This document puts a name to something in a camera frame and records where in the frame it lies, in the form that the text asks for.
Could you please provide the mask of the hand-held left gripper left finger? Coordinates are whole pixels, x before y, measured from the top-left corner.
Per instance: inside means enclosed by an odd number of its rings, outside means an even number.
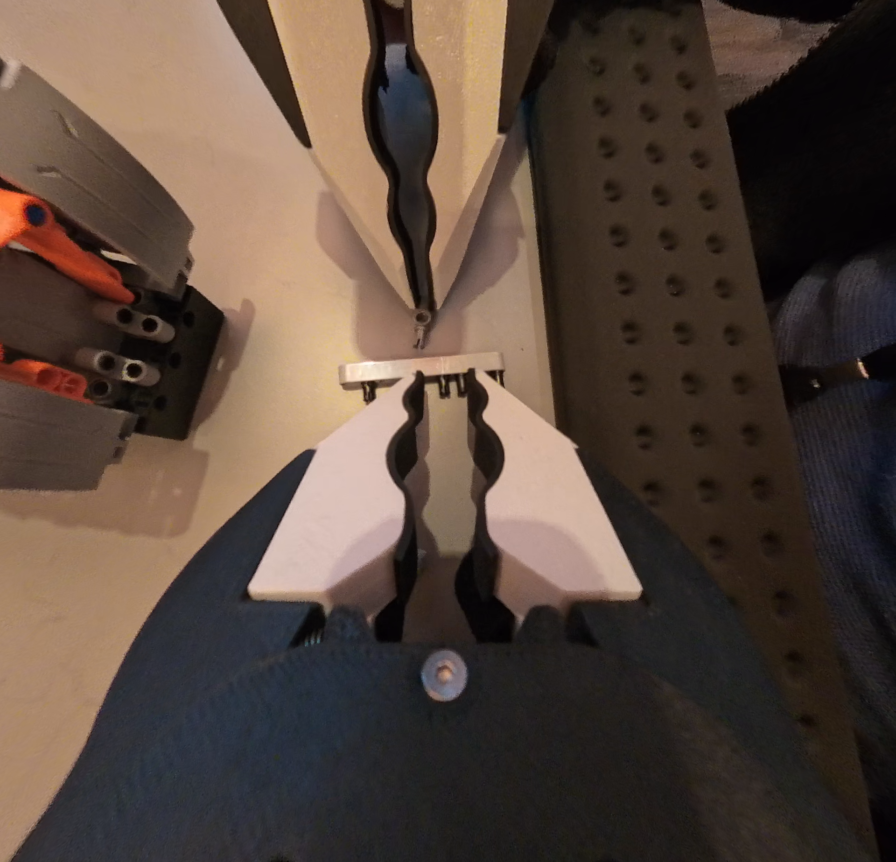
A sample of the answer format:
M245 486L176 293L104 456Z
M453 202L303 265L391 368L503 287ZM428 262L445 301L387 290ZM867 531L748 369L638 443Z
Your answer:
M404 610L419 570L407 478L424 397L423 374L405 376L317 445L248 584L251 599L351 607L369 619Z

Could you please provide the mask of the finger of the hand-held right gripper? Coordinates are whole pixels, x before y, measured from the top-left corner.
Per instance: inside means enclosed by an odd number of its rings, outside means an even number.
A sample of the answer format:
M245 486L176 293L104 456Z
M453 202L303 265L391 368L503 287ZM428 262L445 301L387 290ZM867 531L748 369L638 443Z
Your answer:
M395 177L371 139L383 64L371 0L266 0L310 143L310 155L402 302L418 302L409 242L397 237Z
M508 0L408 0L408 5L411 54L434 112L428 259L439 310L462 267L504 146L499 114Z

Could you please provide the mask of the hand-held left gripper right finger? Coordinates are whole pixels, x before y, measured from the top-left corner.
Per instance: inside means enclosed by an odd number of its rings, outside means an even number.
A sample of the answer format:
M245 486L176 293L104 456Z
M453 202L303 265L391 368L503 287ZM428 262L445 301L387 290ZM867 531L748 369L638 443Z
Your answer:
M513 632L536 608L633 601L643 586L577 445L480 369L466 374L476 468L473 539L455 594L473 632Z

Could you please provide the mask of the light grey holed beam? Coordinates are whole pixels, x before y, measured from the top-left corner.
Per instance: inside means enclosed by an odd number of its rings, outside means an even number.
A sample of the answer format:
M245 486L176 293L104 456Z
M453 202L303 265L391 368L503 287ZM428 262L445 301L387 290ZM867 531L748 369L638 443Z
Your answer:
M442 377L466 374L470 369L502 374L506 370L504 355L491 351L344 363L338 368L338 379L340 385L348 390L367 384L393 384L417 374L438 381Z

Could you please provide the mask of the grey orange toy block model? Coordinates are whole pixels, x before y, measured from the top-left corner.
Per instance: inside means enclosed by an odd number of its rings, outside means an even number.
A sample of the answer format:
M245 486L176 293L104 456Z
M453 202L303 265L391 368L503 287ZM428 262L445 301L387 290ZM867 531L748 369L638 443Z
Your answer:
M100 125L1 64L2 489L91 491L134 434L187 438L225 316L194 226Z

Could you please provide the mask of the grey knit sweater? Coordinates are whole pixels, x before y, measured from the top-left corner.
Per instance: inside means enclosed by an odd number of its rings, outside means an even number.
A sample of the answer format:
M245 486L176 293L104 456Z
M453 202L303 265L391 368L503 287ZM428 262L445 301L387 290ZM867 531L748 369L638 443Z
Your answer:
M720 0L700 0L722 106L730 110L773 84L833 28L750 14Z

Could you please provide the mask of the dark perforated pad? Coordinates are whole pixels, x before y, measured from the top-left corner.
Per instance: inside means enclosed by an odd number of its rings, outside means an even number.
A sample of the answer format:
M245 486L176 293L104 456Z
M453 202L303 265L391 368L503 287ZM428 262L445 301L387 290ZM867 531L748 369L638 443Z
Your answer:
M558 426L645 599L697 860L877 860L700 0L557 0L530 145Z

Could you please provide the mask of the person's black jacket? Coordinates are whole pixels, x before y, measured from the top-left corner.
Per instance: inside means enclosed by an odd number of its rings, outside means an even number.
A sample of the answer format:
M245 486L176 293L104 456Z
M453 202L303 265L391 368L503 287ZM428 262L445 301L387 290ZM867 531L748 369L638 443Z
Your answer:
M728 129L767 301L894 233L895 0L721 0L831 31Z

